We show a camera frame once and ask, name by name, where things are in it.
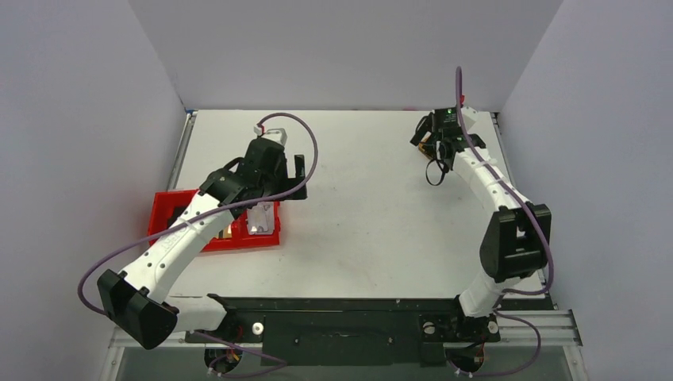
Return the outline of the silver card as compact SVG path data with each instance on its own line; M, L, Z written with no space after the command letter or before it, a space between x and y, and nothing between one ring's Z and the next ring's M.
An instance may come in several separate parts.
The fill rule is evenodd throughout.
M260 202L247 210L247 230L250 235L271 235L275 232L273 202Z

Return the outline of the gold black card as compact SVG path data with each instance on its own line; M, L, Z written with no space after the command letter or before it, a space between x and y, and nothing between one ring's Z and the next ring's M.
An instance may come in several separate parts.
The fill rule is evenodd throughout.
M231 225L227 226L225 229L220 231L218 236L217 236L218 240L224 240L224 241L231 240L232 238L233 238L233 232L232 232L232 226Z

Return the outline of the yellow leather card holder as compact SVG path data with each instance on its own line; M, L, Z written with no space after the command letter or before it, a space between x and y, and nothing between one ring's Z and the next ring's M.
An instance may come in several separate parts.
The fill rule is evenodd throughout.
M435 158L436 151L432 144L420 143L417 148L429 160L433 160Z

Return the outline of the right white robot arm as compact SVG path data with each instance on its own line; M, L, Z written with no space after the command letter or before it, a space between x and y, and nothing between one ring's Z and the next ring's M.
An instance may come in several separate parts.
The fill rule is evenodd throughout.
M459 176L490 214L481 245L480 269L459 297L460 310L448 316L449 332L467 339L479 329L504 294L548 265L551 212L534 205L506 179L486 142L467 129L478 120L469 106L433 110L418 122L410 143L442 176Z

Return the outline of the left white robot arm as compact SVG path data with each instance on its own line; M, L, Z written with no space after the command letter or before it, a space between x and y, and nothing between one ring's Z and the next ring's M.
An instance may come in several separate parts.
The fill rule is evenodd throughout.
M294 156L290 177L282 141L258 137L244 156L211 172L183 213L161 237L119 272L98 278L104 314L154 349L177 332L205 330L216 341L231 339L237 320L210 296L174 297L178 277L216 235L260 202L306 198L306 161Z

